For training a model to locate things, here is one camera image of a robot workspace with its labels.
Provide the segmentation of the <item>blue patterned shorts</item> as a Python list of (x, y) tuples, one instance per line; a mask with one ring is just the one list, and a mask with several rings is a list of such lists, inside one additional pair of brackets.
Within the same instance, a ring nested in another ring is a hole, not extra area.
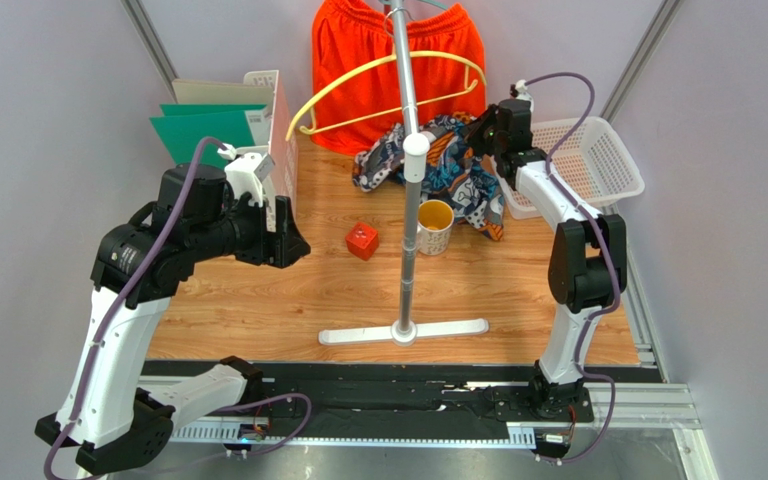
[[(497, 177), (482, 165), (483, 157), (467, 145), (461, 129), (475, 119), (466, 112), (442, 114), (421, 126), (430, 142), (421, 199), (441, 200), (483, 236), (499, 241), (504, 235), (505, 197)], [(405, 127), (397, 123), (372, 146), (354, 157), (353, 184), (371, 192), (387, 181), (404, 185)]]

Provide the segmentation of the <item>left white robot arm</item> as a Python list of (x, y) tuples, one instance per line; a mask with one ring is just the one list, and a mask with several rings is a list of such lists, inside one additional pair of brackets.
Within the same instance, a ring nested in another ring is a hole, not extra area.
[(158, 322), (195, 266), (231, 256), (286, 268), (310, 245), (283, 195), (259, 204), (254, 190), (209, 165), (163, 174), (157, 198), (101, 240), (91, 273), (91, 319), (81, 364), (63, 406), (36, 435), (73, 447), (92, 479), (151, 463), (180, 428), (217, 412), (264, 404), (262, 371), (229, 356), (206, 372), (162, 388), (139, 378)]

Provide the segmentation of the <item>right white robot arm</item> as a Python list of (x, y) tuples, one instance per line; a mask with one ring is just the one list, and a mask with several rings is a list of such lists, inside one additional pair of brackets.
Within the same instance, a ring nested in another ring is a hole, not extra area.
[(626, 285), (626, 224), (603, 215), (534, 147), (527, 100), (490, 105), (463, 128), (468, 146), (489, 155), (501, 181), (526, 197), (554, 230), (548, 284), (557, 303), (547, 347), (528, 384), (532, 414), (554, 419), (585, 398), (583, 362), (599, 320), (620, 304)]

